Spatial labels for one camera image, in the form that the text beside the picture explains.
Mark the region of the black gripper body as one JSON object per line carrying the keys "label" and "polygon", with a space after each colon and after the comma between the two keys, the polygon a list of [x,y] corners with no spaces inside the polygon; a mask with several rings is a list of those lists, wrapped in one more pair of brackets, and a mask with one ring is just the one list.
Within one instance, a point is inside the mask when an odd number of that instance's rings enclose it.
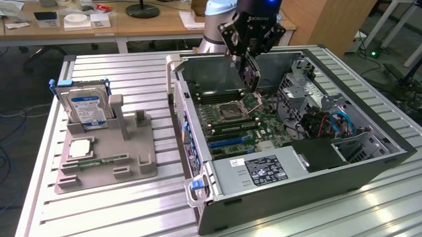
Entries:
{"label": "black gripper body", "polygon": [[278,22],[279,0],[239,0],[234,26],[238,31],[236,53],[268,52],[283,35],[283,27]]}

